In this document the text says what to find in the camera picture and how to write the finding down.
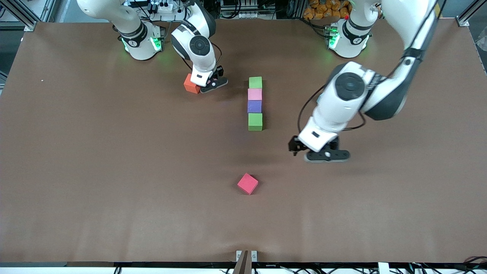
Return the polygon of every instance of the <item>power strip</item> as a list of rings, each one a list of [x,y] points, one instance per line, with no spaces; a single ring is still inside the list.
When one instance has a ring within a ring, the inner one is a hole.
[[[167,7],[159,6],[157,13],[172,13],[172,8],[174,7],[173,4],[169,4]]]
[[[258,14],[256,11],[250,11],[250,12],[241,12],[239,13],[239,18],[240,19],[255,19],[257,18]]]

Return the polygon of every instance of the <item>brown table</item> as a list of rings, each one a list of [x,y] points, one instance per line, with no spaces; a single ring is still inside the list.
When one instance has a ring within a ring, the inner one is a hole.
[[[385,75],[402,42],[384,21],[373,31],[356,61]],[[454,20],[441,20],[400,115],[343,133],[352,158],[332,164],[287,151],[302,104],[346,61],[305,24],[219,20],[229,84],[206,95],[184,91],[170,44],[136,61],[116,37],[102,23],[25,34],[0,100],[1,261],[487,252],[487,77]],[[247,131],[249,76],[264,79],[263,132]],[[260,181],[251,196],[236,188],[246,172]]]

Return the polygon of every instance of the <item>black cable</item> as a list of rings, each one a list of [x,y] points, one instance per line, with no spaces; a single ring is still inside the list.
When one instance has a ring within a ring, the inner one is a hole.
[[[318,26],[318,25],[315,25],[315,24],[312,24],[310,21],[306,21],[305,19],[301,18],[301,17],[293,17],[291,19],[298,19],[299,21],[307,24],[308,26],[310,26],[313,31],[318,34],[318,36],[322,37],[322,38],[332,38],[332,36],[330,35],[324,35],[324,34],[321,34],[320,32],[318,32],[316,29],[320,29],[320,30],[324,30],[325,27],[324,26]]]
[[[7,9],[6,9],[5,7],[2,7],[1,5],[0,5],[0,8],[1,8],[1,9],[0,9],[0,11],[3,11],[3,12],[1,13],[1,15],[0,15],[0,18],[2,18],[2,17],[3,17],[3,15],[5,14],[5,11],[6,11]]]
[[[138,1],[135,1],[135,3],[137,4],[137,6],[139,6],[139,8],[144,12],[144,14],[147,16],[147,19],[149,19],[149,21],[152,23],[152,20],[149,18],[149,15],[147,14],[147,12],[140,6],[139,2]]]
[[[284,9],[276,10],[274,9],[274,13],[272,14],[271,20],[274,19],[274,15],[276,15],[276,12],[283,11]]]
[[[343,131],[350,131],[350,130],[354,130],[354,129],[359,129],[359,128],[365,126],[365,124],[367,123],[367,120],[365,119],[364,115],[360,111],[358,112],[358,114],[360,115],[360,118],[362,118],[362,123],[356,127],[347,127]]]
[[[121,274],[121,273],[122,273],[122,267],[121,266],[115,267],[115,271],[113,272],[113,274]]]
[[[468,261],[463,262],[463,264],[469,264],[469,263],[472,263],[472,262],[474,262],[476,260],[480,260],[480,259],[487,259],[487,257],[486,256],[478,256],[478,257],[475,257],[473,259],[470,259]]]
[[[184,63],[186,64],[186,66],[189,68],[189,70],[191,70],[191,71],[192,71],[192,70],[193,70],[193,68],[192,68],[192,67],[190,67],[190,65],[189,65],[189,64],[186,62],[186,59],[184,59],[184,58],[182,58],[182,57],[181,57],[181,59],[184,61]]]
[[[306,268],[301,268],[298,271],[296,271],[296,273],[299,273],[301,270],[304,270],[304,271],[306,271],[306,273],[311,274]]]
[[[225,18],[225,19],[233,19],[240,13],[241,8],[242,8],[242,0],[238,0],[238,1],[235,0],[235,10],[233,11],[232,15],[230,15],[229,17],[225,17],[223,15],[221,15],[221,16],[222,16],[222,18]]]
[[[332,269],[330,272],[328,272],[328,274],[332,274],[335,270],[339,269],[339,268],[342,268],[341,266],[340,267],[337,267],[335,269]]]
[[[306,106],[309,104],[309,102],[311,102],[311,100],[313,99],[314,96],[316,96],[316,94],[318,94],[322,89],[324,89],[326,86],[326,84],[322,85],[317,91],[315,91],[315,93],[313,93],[313,95],[311,95],[308,100],[304,103],[303,107],[301,108],[300,110],[300,113],[298,115],[298,132],[301,132],[301,116],[303,114],[303,111],[304,109],[306,108]]]
[[[362,273],[362,274],[369,274],[369,273],[365,273],[364,271],[359,270],[359,269],[354,268],[354,267],[352,267],[352,269],[353,269],[353,270],[355,270],[355,271],[358,271],[358,272],[360,272],[360,273]]]
[[[210,42],[210,43],[211,43],[213,46],[215,46],[215,47],[218,49],[218,51],[220,52],[220,57],[218,57],[218,61],[216,61],[216,63],[218,64],[218,63],[220,63],[220,61],[222,60],[222,56],[223,56],[222,49],[221,49],[219,46],[217,46],[217,44],[215,44],[215,43],[213,43],[213,42]]]
[[[298,132],[301,132],[301,116],[304,112],[304,109],[306,108],[306,106],[309,104],[309,102],[311,102],[311,100],[316,96],[316,94],[318,94],[322,89],[324,89],[326,86],[326,84],[322,85],[317,91],[315,91],[315,93],[313,93],[313,95],[311,95],[308,100],[304,103],[303,107],[301,108],[300,110],[300,113],[298,115]],[[350,131],[350,130],[354,130],[354,129],[359,129],[363,126],[365,126],[365,124],[367,123],[367,120],[365,119],[364,115],[359,111],[358,114],[360,115],[360,118],[362,118],[362,123],[358,126],[355,126],[355,127],[348,127],[348,128],[345,128],[344,130],[342,131]]]

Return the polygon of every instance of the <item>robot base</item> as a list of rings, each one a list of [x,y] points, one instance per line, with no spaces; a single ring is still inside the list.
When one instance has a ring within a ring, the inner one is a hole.
[[[349,158],[350,152],[338,149],[338,138],[326,144],[319,152],[311,150],[304,155],[304,160],[310,163],[346,162]]]
[[[367,45],[368,37],[364,40],[360,39],[358,44],[352,44],[343,34],[343,24],[346,22],[345,19],[340,19],[338,22],[332,23],[331,27],[338,30],[336,38],[332,39],[333,44],[331,44],[330,39],[325,41],[328,43],[328,48],[333,50],[336,54],[344,58],[354,58],[357,57]]]
[[[150,22],[143,22],[143,24],[148,30],[147,37],[137,47],[125,45],[125,50],[136,60],[148,60],[164,50],[166,28]]]

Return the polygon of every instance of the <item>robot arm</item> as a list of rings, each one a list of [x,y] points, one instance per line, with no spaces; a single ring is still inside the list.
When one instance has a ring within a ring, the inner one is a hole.
[[[125,50],[137,60],[147,60],[162,51],[165,28],[142,22],[124,0],[77,0],[89,17],[110,21],[120,33]]]
[[[189,10],[189,17],[172,32],[171,43],[185,60],[193,62],[191,82],[199,85],[201,92],[208,92],[228,83],[223,69],[217,67],[215,52],[209,38],[215,34],[215,19],[199,0],[182,1]]]
[[[300,134],[289,142],[290,151],[296,155],[298,151],[310,149],[305,156],[307,161],[345,161],[350,154],[337,149],[337,138],[357,112],[362,111],[374,120],[385,120],[402,109],[409,85],[436,27],[435,2],[382,1],[383,11],[388,15],[386,20],[405,45],[393,76],[384,77],[355,62],[335,68],[313,115]]]

